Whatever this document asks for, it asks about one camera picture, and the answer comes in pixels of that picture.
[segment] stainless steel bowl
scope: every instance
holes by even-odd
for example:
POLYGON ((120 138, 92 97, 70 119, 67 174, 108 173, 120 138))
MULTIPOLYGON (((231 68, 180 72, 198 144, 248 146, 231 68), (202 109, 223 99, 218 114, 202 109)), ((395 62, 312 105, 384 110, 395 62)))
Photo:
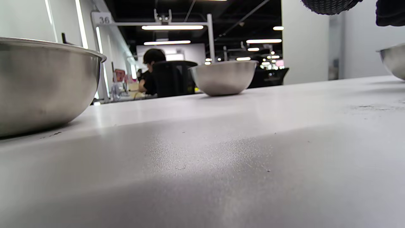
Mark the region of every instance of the stainless steel bowl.
POLYGON ((378 52, 385 67, 396 77, 405 80, 405 43, 378 52))
POLYGON ((227 61, 190 68, 197 87, 209 96, 239 94, 252 82, 257 61, 227 61))
POLYGON ((92 102, 105 60, 77 46, 0 37, 0 137, 76 118, 92 102))

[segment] number 36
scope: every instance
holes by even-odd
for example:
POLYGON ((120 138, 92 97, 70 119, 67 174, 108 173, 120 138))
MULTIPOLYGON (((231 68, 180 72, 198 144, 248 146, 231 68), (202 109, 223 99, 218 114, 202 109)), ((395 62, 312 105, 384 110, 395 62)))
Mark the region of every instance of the number 36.
POLYGON ((100 24, 109 24, 110 18, 109 17, 100 17, 100 24))

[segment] black shirt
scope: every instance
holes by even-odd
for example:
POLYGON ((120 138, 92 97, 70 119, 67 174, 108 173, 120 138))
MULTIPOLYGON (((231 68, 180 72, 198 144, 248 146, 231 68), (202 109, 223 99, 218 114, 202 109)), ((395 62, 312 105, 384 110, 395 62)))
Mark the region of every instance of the black shirt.
POLYGON ((145 84, 143 85, 143 87, 146 89, 145 94, 155 95, 157 93, 156 80, 153 75, 149 71, 146 71, 142 74, 142 79, 145 80, 145 84))

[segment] table surface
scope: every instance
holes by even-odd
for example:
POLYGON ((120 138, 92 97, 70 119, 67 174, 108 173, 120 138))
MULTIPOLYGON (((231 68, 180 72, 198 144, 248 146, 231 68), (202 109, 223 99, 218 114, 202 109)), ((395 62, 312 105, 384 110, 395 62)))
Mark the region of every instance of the table surface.
POLYGON ((405 224, 393 76, 88 108, 0 141, 0 227, 405 224))

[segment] black chair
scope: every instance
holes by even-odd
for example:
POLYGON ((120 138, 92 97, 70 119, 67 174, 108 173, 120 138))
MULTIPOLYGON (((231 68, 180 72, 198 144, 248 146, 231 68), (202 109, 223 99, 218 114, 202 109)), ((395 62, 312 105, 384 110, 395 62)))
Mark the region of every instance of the black chair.
POLYGON ((158 97, 175 97, 195 94, 195 83, 190 67, 198 64, 190 61, 164 61, 153 65, 152 76, 156 81, 158 97))
POLYGON ((253 80, 250 83, 248 89, 251 88, 261 88, 269 86, 281 86, 284 83, 284 78, 288 72, 289 68, 284 68, 280 70, 256 70, 253 80))

